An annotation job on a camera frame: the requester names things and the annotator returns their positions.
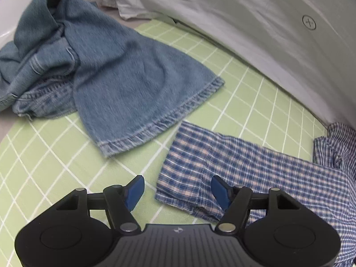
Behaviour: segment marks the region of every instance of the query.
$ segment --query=wrinkled fabric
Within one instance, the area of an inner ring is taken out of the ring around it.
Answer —
[[[105,156],[152,139],[223,83],[84,0],[33,0],[0,50],[0,111],[53,118],[77,110]]]
[[[314,140],[314,162],[344,170],[356,179],[356,131],[342,123],[328,127],[328,137]]]
[[[310,163],[183,122],[158,177],[156,199],[217,221],[223,211],[211,193],[214,175],[230,186],[246,186],[259,193],[281,188],[338,232],[341,250],[335,266],[352,265],[356,254],[353,172]],[[249,220],[264,215],[265,211],[251,210]]]

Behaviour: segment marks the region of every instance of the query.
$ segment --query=metal pivot screw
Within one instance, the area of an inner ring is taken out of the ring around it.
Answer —
[[[123,223],[120,226],[121,231],[126,232],[126,233],[131,233],[133,231],[137,230],[137,225],[135,223]]]
[[[232,223],[222,223],[218,226],[219,230],[224,233],[231,233],[235,231],[236,226]]]

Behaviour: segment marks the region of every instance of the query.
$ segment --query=blue denim jeans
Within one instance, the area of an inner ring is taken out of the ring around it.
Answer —
[[[223,84],[84,0],[33,0],[0,50],[0,111],[52,118],[77,110],[105,156],[152,139]]]

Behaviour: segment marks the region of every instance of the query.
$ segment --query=plaid shirt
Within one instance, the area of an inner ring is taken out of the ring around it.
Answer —
[[[335,266],[349,267],[356,253],[355,165],[349,166],[355,147],[355,131],[331,125],[329,138],[315,142],[316,162],[326,164],[322,166],[183,122],[159,175],[156,199],[217,221],[223,212],[211,193],[214,175],[254,192],[280,187],[337,230],[341,250]],[[250,221],[264,215],[252,210]]]

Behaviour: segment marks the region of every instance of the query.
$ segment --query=green grid mat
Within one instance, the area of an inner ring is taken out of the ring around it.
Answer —
[[[241,137],[311,160],[313,138],[323,125],[302,105],[215,45],[153,20],[136,29],[169,44],[209,67],[226,84],[186,117],[202,127]],[[155,185],[178,126],[131,151],[105,159],[75,113],[56,120],[19,119],[0,144],[0,266],[20,267],[14,238],[27,222],[77,187],[101,192],[145,177],[146,189],[132,212],[139,224],[202,223],[154,199]],[[92,217],[107,224],[104,211]]]

